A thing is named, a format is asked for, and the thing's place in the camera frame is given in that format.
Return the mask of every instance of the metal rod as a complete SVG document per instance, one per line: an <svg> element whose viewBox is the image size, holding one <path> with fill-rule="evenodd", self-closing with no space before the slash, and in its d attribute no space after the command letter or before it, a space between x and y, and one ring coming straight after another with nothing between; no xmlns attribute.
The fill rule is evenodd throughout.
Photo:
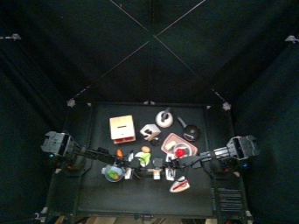
<svg viewBox="0 0 299 224"><path fill-rule="evenodd" d="M220 96L220 94L214 91L214 89L210 87L210 85L206 83L206 81L200 77L200 75L192 70L192 68L188 66L188 64L182 61L182 59L178 57L177 54L174 54L174 52L172 51L172 49L165 45L165 43L153 35L153 38L160 42L160 44L164 46L164 48L170 52L172 56L184 64L184 66L189 69L189 71L192 72L192 74L194 74L202 84L209 88L209 90L212 91L212 93L222 100L222 102L225 102L225 99Z"/></svg>
<svg viewBox="0 0 299 224"><path fill-rule="evenodd" d="M109 2L129 16L129 18L146 30L146 28L141 25L141 23L128 14L128 12L117 5L117 3L112 0Z"/></svg>
<svg viewBox="0 0 299 224"><path fill-rule="evenodd" d="M205 0L200 1L154 36L162 34L204 2Z"/></svg>
<svg viewBox="0 0 299 224"><path fill-rule="evenodd" d="M98 81L120 64L122 64L122 62L130 58L130 56L133 54L136 54L136 52L149 43L149 41L144 42L113 66L112 68L109 68L100 76L97 79L94 79L94 81ZM74 94L74 96L72 96L70 100L73 100L76 97L78 97L89 88L90 88L92 84L89 84L88 86L85 86L77 94Z"/></svg>

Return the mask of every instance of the black fabric enclosure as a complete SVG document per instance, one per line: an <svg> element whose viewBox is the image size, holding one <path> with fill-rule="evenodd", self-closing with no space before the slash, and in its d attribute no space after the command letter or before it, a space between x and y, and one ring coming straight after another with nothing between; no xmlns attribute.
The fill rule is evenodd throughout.
<svg viewBox="0 0 299 224"><path fill-rule="evenodd" d="M0 12L1 223L44 207L40 145L68 100L228 102L261 149L244 177L254 221L299 223L297 1L0 0Z"/></svg>

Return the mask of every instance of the cup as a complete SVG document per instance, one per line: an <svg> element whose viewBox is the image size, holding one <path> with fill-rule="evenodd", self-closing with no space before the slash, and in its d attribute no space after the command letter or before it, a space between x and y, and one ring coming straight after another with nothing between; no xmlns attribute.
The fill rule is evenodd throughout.
<svg viewBox="0 0 299 224"><path fill-rule="evenodd" d="M125 171L124 169L108 164L106 167L101 169L101 174L105 175L109 182L117 182L124 177Z"/></svg>

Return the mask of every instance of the black curtain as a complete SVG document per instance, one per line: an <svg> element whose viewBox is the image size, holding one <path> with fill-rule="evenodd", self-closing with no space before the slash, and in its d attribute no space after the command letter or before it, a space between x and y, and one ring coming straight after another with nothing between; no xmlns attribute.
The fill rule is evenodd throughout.
<svg viewBox="0 0 299 224"><path fill-rule="evenodd" d="M42 209L50 173L40 145L44 134L61 129L66 102L18 42L8 39L0 40L0 83L0 222L5 223L25 221Z"/></svg>
<svg viewBox="0 0 299 224"><path fill-rule="evenodd" d="M234 128L253 134L261 155L246 175L250 212L262 223L299 223L299 45L289 44L238 97Z"/></svg>

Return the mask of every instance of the kitchen utensil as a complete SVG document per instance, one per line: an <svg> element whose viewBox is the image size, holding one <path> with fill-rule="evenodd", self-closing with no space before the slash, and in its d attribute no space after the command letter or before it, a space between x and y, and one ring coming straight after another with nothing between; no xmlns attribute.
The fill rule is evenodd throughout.
<svg viewBox="0 0 299 224"><path fill-rule="evenodd" d="M177 116L182 127L182 137L186 141L193 142L200 138L200 130L194 125L186 125L184 120Z"/></svg>
<svg viewBox="0 0 299 224"><path fill-rule="evenodd" d="M173 124L173 116L169 113L170 108L160 111L154 117L154 122L161 128L168 128Z"/></svg>
<svg viewBox="0 0 299 224"><path fill-rule="evenodd" d="M186 143L177 143L173 148L172 148L172 154L177 157L176 151L177 150L184 150L184 155L182 157L188 157L192 155L192 148Z"/></svg>

